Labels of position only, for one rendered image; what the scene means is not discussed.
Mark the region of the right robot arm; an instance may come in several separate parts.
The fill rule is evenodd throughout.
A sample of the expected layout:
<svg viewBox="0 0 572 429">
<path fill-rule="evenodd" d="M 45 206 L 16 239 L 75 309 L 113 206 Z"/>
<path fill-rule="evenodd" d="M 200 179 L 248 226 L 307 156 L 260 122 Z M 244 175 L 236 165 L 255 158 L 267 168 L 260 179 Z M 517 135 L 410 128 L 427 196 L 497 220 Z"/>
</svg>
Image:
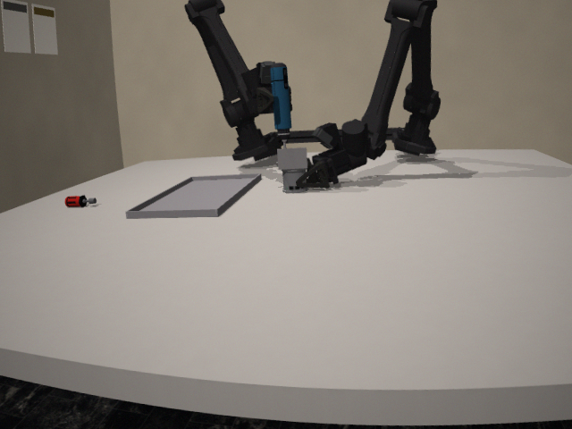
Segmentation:
<svg viewBox="0 0 572 429">
<path fill-rule="evenodd" d="M 239 145 L 233 150 L 235 155 L 265 145 L 271 136 L 257 130 L 254 120 L 259 114 L 253 114 L 251 90 L 272 86 L 270 68 L 275 62 L 257 63 L 256 68 L 248 69 L 220 17 L 225 11 L 222 0 L 189 0 L 184 7 L 202 37 L 221 84 L 224 117 L 231 128 L 237 126 Z M 241 101 L 231 103 L 237 98 Z"/>
</svg>

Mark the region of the red-handled nut driver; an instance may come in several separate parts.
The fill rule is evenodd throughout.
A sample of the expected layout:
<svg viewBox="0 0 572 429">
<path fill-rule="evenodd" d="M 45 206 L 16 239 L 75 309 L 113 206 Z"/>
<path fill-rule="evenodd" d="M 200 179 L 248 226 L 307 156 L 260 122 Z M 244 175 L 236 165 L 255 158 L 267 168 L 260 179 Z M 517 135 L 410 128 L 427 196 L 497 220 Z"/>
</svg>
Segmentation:
<svg viewBox="0 0 572 429">
<path fill-rule="evenodd" d="M 88 200 L 85 198 L 86 198 L 85 195 L 80 197 L 79 196 L 67 197 L 65 199 L 65 205 L 68 207 L 75 207 L 75 206 L 84 207 L 87 205 L 87 202 L 89 202 L 90 204 L 95 204 L 97 202 L 95 198 L 89 198 Z"/>
</svg>

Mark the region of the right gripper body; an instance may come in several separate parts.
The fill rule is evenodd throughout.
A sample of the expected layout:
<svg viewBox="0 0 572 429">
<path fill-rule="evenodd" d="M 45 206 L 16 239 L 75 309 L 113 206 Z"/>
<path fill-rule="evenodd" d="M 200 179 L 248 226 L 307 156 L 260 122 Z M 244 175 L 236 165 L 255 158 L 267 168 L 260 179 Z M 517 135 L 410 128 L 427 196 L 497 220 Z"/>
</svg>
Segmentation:
<svg viewBox="0 0 572 429">
<path fill-rule="evenodd" d="M 272 94 L 272 87 L 268 87 L 267 88 L 271 94 Z M 258 108 L 257 108 L 257 90 L 256 89 L 252 89 L 251 90 L 251 95 L 252 95 L 252 105 L 253 105 L 253 114 L 258 114 Z M 269 97 L 267 97 L 267 102 L 269 101 Z M 267 112 L 268 114 L 273 114 L 273 105 L 270 107 L 269 111 Z"/>
</svg>

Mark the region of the blue electric nut driver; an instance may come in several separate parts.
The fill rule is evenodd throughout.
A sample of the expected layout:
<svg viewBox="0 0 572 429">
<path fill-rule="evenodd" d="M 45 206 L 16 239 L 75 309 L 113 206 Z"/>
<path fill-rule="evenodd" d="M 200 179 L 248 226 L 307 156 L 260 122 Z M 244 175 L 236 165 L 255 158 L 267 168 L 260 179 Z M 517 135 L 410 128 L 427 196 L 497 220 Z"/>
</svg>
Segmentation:
<svg viewBox="0 0 572 429">
<path fill-rule="evenodd" d="M 284 63 L 274 63 L 271 68 L 271 82 L 273 93 L 274 126 L 278 136 L 286 148 L 286 141 L 290 135 L 290 95 L 287 66 Z"/>
</svg>

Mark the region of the dark grey cylinder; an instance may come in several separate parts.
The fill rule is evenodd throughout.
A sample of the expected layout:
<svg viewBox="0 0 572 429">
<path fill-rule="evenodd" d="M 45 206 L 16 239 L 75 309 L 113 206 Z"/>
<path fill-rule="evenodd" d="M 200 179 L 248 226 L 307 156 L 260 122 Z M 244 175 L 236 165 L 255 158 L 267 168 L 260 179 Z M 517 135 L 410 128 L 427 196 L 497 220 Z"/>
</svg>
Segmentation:
<svg viewBox="0 0 572 429">
<path fill-rule="evenodd" d="M 307 188 L 297 187 L 296 181 L 306 172 L 306 169 L 282 170 L 283 190 L 285 193 L 300 193 L 307 191 Z"/>
</svg>

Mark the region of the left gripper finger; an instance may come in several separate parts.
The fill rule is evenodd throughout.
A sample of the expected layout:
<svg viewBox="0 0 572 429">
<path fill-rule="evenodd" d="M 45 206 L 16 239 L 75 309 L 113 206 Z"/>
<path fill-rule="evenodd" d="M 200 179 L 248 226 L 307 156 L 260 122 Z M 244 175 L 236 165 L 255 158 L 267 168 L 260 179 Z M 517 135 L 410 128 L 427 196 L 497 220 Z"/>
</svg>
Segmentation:
<svg viewBox="0 0 572 429">
<path fill-rule="evenodd" d="M 320 182 L 319 183 L 303 183 L 308 176 L 317 171 Z M 324 164 L 321 161 L 315 163 L 307 172 L 305 172 L 297 181 L 297 187 L 304 188 L 330 188 L 329 181 L 324 169 Z"/>
<path fill-rule="evenodd" d="M 307 167 L 307 171 L 312 167 L 312 164 L 310 162 L 310 159 L 307 159 L 308 161 L 308 167 Z M 316 177 L 315 177 L 315 173 L 312 173 L 308 178 L 307 178 L 307 183 L 317 183 Z"/>
</svg>

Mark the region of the grey l-shaped bracket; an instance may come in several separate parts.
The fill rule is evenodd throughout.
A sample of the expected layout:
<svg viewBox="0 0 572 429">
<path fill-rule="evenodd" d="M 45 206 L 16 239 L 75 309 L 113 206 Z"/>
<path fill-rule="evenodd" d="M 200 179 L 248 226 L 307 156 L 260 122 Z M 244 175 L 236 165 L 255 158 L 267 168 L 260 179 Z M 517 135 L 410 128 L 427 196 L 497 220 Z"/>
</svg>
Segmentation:
<svg viewBox="0 0 572 429">
<path fill-rule="evenodd" d="M 278 169 L 305 169 L 308 167 L 307 148 L 281 148 L 277 149 Z"/>
</svg>

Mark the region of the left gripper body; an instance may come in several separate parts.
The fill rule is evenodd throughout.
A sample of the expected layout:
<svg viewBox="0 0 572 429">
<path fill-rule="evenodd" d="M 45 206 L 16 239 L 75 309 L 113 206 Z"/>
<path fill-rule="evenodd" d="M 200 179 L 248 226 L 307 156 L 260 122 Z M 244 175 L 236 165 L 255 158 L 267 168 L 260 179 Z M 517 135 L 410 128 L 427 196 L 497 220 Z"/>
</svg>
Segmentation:
<svg viewBox="0 0 572 429">
<path fill-rule="evenodd" d="M 329 158 L 329 157 L 315 155 L 315 156 L 312 156 L 312 158 L 313 158 L 313 159 L 312 159 L 312 161 L 313 161 L 312 166 L 313 166 L 316 162 L 318 162 L 318 161 L 323 162 L 323 164 L 324 164 L 324 169 L 325 169 L 327 178 L 328 178 L 328 180 L 329 180 L 329 183 L 330 183 L 330 182 L 333 182 L 333 184 L 339 183 L 339 180 L 338 180 L 337 175 L 339 176 L 339 175 L 341 175 L 341 174 L 344 174 L 345 172 L 349 172 L 349 171 L 350 171 L 350 167 L 349 167 L 350 162 L 349 162 L 348 164 L 345 164 L 345 165 L 340 166 L 340 167 L 338 167 L 338 168 L 334 168 L 333 161 L 332 161 L 332 159 Z M 326 163 L 326 164 L 325 164 L 325 163 Z M 326 167 L 326 166 L 327 166 L 327 167 Z M 327 169 L 328 169 L 328 171 L 327 171 Z M 336 169 L 336 172 L 335 172 L 335 169 Z M 329 172 L 329 173 L 328 173 L 328 172 Z M 330 175 L 330 176 L 329 176 L 329 175 Z M 319 177 L 318 177 L 318 174 L 316 173 L 316 171 L 315 171 L 315 177 L 316 177 L 317 182 L 320 182 Z"/>
</svg>

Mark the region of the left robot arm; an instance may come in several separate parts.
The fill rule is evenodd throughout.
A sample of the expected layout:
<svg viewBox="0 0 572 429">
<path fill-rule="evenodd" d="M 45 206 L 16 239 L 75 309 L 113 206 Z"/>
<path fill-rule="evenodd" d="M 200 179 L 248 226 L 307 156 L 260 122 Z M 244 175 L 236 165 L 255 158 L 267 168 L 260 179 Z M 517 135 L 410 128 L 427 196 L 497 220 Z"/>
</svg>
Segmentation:
<svg viewBox="0 0 572 429">
<path fill-rule="evenodd" d="M 384 20 L 391 23 L 391 34 L 364 116 L 361 121 L 343 123 L 342 143 L 336 123 L 319 126 L 312 134 L 329 148 L 318 155 L 331 158 L 335 168 L 350 162 L 350 170 L 354 170 L 365 165 L 367 158 L 375 160 L 384 153 L 391 105 L 410 44 L 412 82 L 406 87 L 403 108 L 412 114 L 406 128 L 398 129 L 398 138 L 433 147 L 429 125 L 441 105 L 439 91 L 433 90 L 431 80 L 431 20 L 436 7 L 437 0 L 390 0 Z"/>
</svg>

